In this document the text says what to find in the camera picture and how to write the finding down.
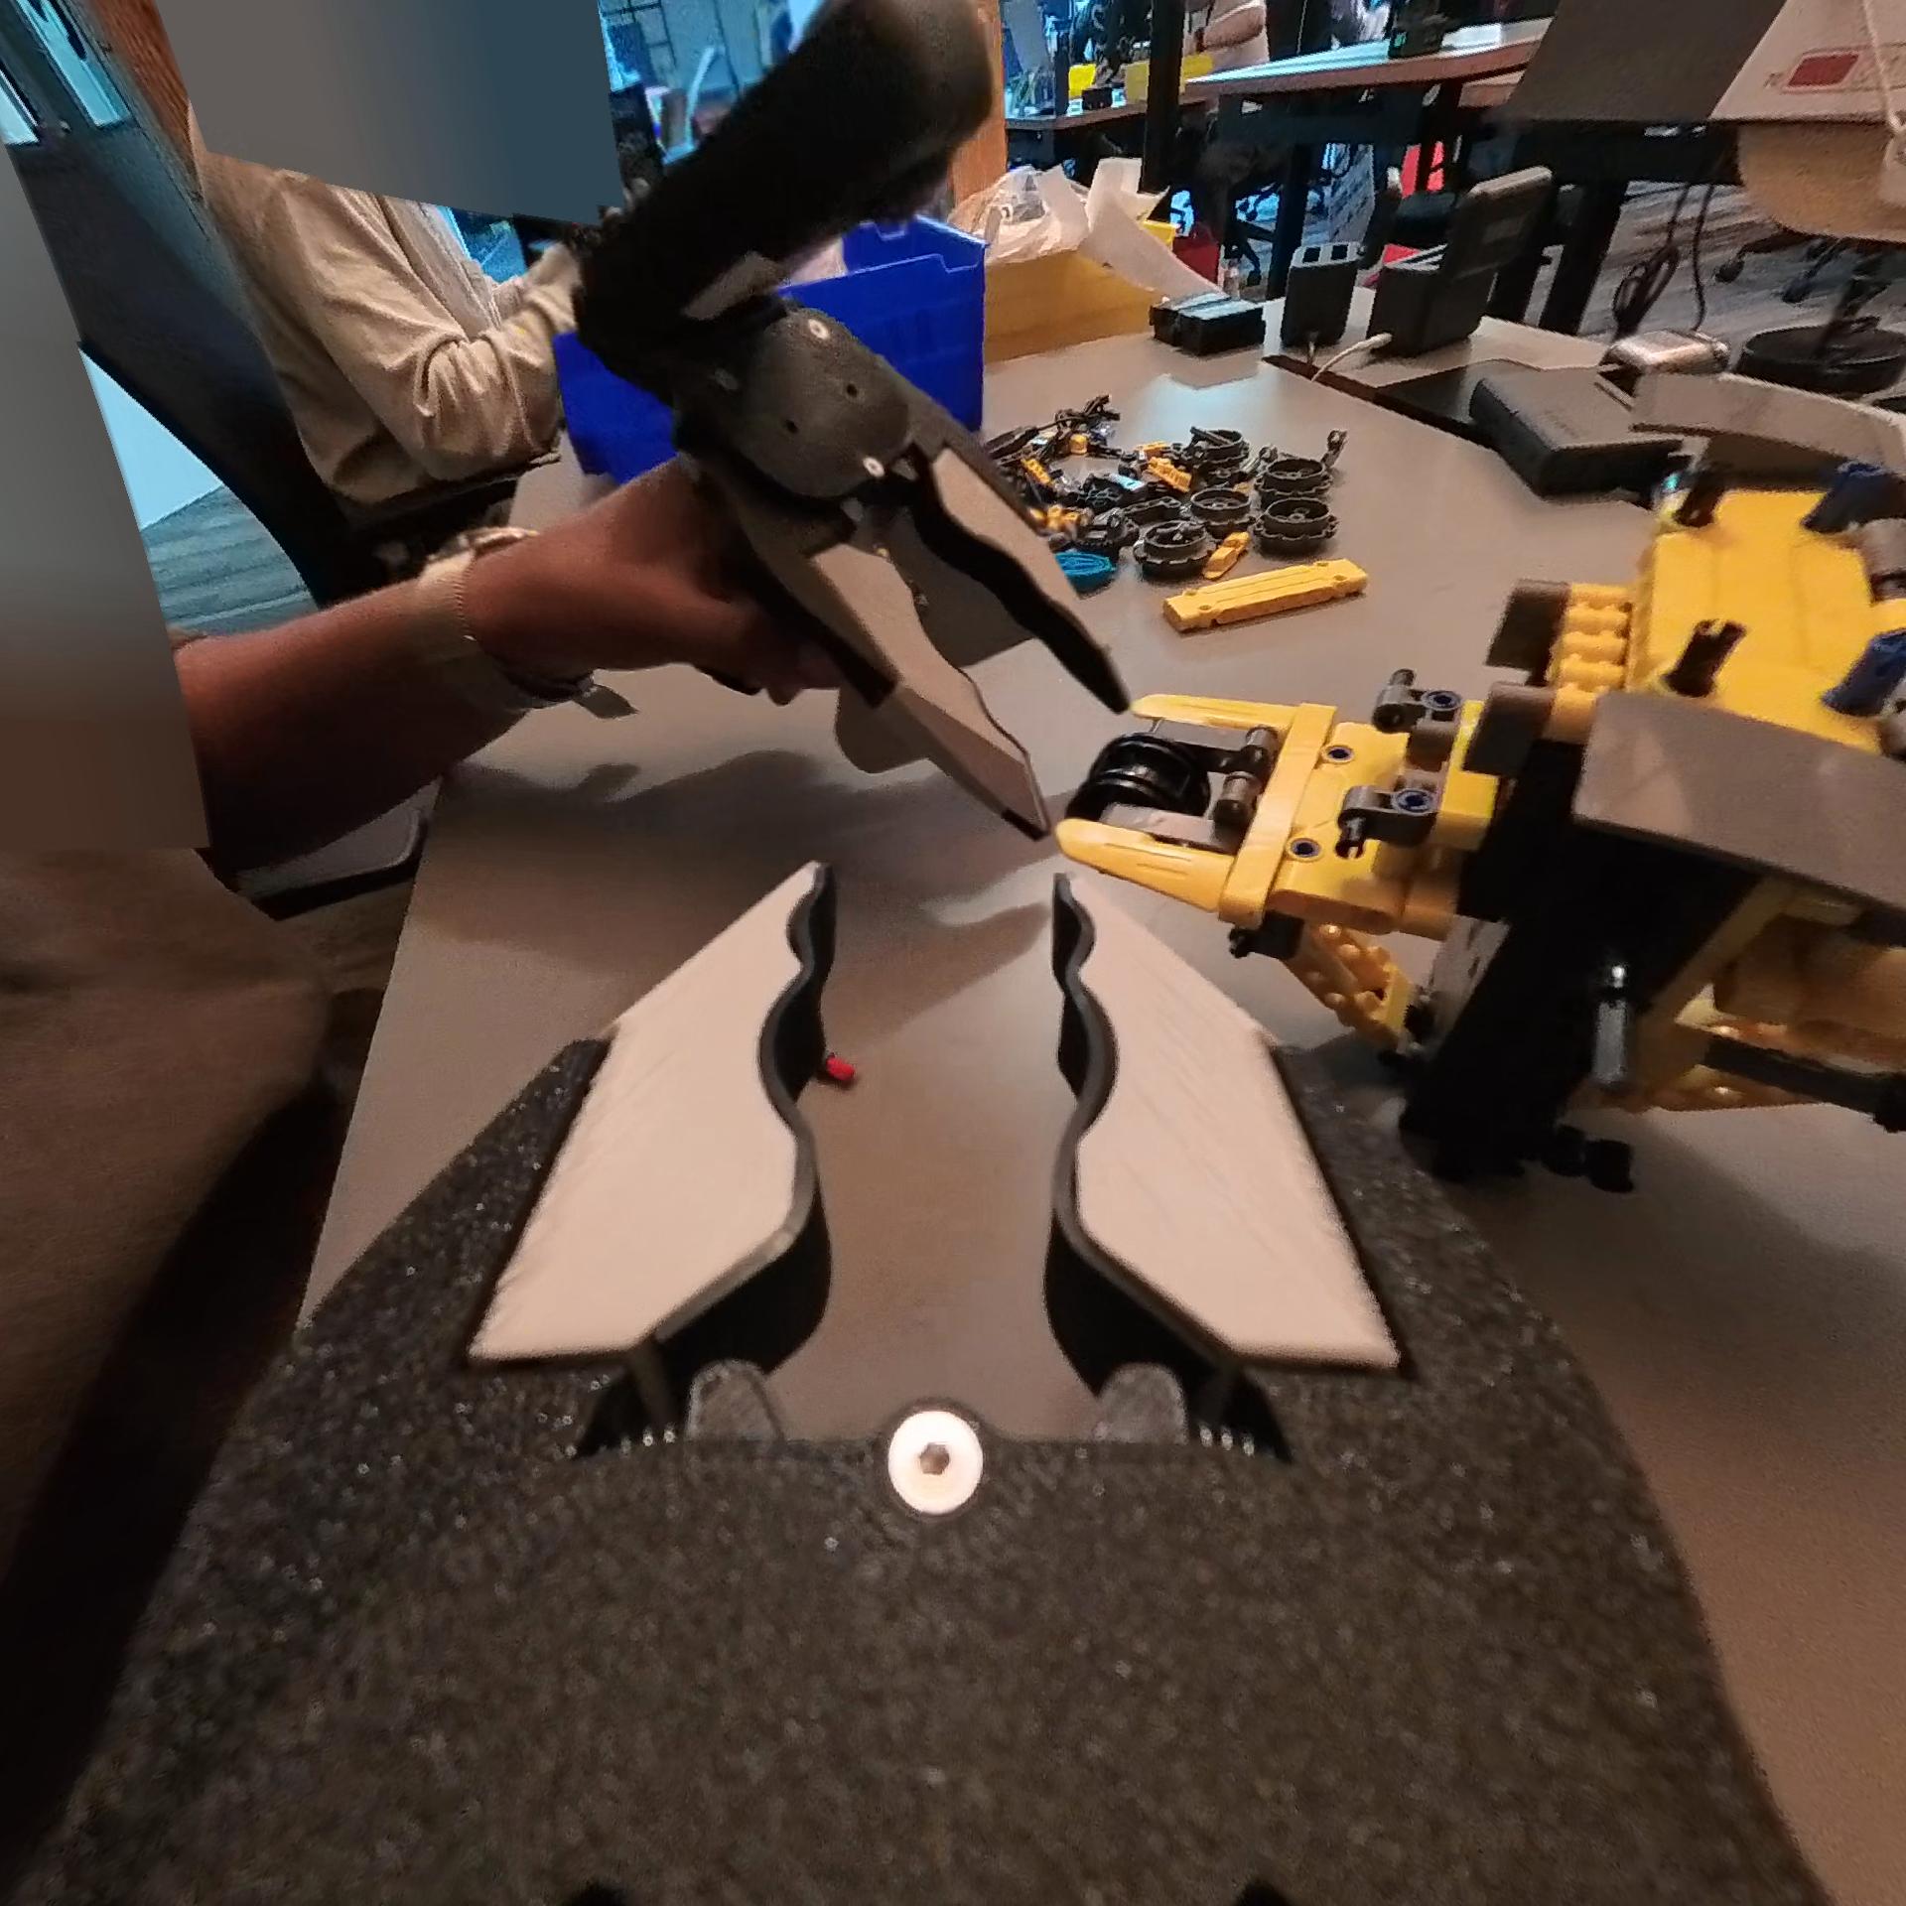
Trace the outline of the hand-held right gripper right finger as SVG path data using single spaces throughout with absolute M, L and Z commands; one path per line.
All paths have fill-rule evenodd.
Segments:
M 1052 887 L 1052 976 L 1073 1107 L 1044 1313 L 1088 1395 L 1152 1369 L 1194 1429 L 1272 1429 L 1278 1371 L 1402 1380 L 1273 1035 L 1073 876 Z

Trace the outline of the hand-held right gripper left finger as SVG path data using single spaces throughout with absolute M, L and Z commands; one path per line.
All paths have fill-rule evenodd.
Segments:
M 830 1240 L 800 1096 L 830 1050 L 838 883 L 800 865 L 582 1045 L 582 1096 L 468 1369 L 608 1369 L 638 1434 L 706 1369 L 772 1371 L 820 1324 Z

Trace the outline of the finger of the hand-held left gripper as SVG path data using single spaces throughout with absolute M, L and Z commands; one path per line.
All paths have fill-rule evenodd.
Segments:
M 934 648 L 975 669 L 1018 648 L 1048 650 L 1112 715 L 1129 691 L 1093 634 L 1073 585 L 975 441 L 909 445 L 909 552 Z
M 833 512 L 772 512 L 772 585 L 841 669 L 838 743 L 856 768 L 934 765 L 1028 840 L 1048 835 L 1033 759 L 934 648 L 897 556 L 841 536 Z

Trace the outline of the yellow toy vehicle model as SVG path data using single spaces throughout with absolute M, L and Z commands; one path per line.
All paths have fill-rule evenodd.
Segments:
M 1730 370 L 1635 396 L 1698 455 L 1631 585 L 1511 587 L 1511 682 L 1155 696 L 1058 824 L 1402 1060 L 1443 1179 L 1629 1193 L 1582 1107 L 1903 1128 L 1903 420 Z

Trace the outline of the person's left forearm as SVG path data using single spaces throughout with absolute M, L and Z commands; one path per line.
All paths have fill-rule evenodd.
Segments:
M 207 865 L 233 876 L 315 852 L 509 730 L 423 664 L 421 634 L 411 585 L 269 630 L 170 634 Z

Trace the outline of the person's left hand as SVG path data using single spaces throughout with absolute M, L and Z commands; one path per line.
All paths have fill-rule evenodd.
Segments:
M 540 686 L 664 664 L 779 706 L 847 686 L 807 623 L 757 590 L 725 520 L 680 465 L 471 556 L 459 602 L 468 638 L 513 680 Z

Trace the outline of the blue plastic bin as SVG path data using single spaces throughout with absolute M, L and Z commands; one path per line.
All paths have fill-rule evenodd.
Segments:
M 790 286 L 790 299 L 841 320 L 922 394 L 970 430 L 985 409 L 985 242 L 934 219 L 856 227 L 841 276 Z M 637 479 L 673 455 L 673 416 L 653 394 L 613 375 L 575 336 L 554 343 L 564 435 L 598 479 Z

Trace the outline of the pile of toy parts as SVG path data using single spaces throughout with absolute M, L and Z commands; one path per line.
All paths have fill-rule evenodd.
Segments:
M 1321 556 L 1339 536 L 1329 487 L 1350 435 L 1316 456 L 1194 422 L 1173 441 L 1121 441 L 1112 394 L 985 439 L 1073 590 L 1121 565 L 1152 585 L 1221 585 L 1249 552 Z

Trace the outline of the yellow plastic bin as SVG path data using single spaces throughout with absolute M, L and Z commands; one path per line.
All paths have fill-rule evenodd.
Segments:
M 985 364 L 1143 336 L 1158 300 L 1158 290 L 1129 284 L 1083 253 L 1000 261 L 989 250 Z

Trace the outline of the yellow toy beam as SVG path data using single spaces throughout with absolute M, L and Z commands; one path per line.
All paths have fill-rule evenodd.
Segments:
M 1164 600 L 1164 622 L 1169 630 L 1194 634 L 1361 600 L 1365 590 L 1368 571 L 1347 556 L 1301 561 L 1179 590 Z

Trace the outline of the crumpled white plastic bag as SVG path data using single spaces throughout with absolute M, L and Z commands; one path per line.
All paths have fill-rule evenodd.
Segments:
M 989 269 L 1085 261 L 1158 292 L 1197 299 L 1212 279 L 1179 253 L 1173 222 L 1152 222 L 1158 197 L 1137 188 L 1142 160 L 1103 160 L 1088 186 L 1064 166 L 1015 166 L 955 203 L 950 222 L 989 250 Z

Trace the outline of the black upright device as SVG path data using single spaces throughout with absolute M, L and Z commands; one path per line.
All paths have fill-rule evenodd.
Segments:
M 1376 276 L 1368 343 L 1394 358 L 1469 343 L 1488 316 L 1498 273 L 1537 227 L 1550 192 L 1550 166 L 1474 183 L 1453 203 L 1443 245 Z

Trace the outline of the black office chair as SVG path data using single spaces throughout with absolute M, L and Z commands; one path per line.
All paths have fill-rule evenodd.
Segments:
M 4 126 L 82 352 L 213 467 L 321 606 L 411 577 L 513 502 L 525 460 L 374 509 L 322 487 L 182 160 L 80 3 L 4 3 Z

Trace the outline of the black rectangular case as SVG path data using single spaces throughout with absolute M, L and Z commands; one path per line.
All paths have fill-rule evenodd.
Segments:
M 1686 441 L 1635 426 L 1631 396 L 1593 369 L 1494 369 L 1469 420 L 1543 497 L 1649 493 L 1686 460 Z

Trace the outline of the wooden background desk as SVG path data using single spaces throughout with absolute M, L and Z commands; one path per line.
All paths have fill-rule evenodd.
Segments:
M 1464 27 L 1438 51 L 1389 61 L 1377 41 L 1182 79 L 1179 104 L 1218 102 L 1327 102 L 1361 92 L 1427 92 L 1443 87 L 1520 73 L 1552 17 Z

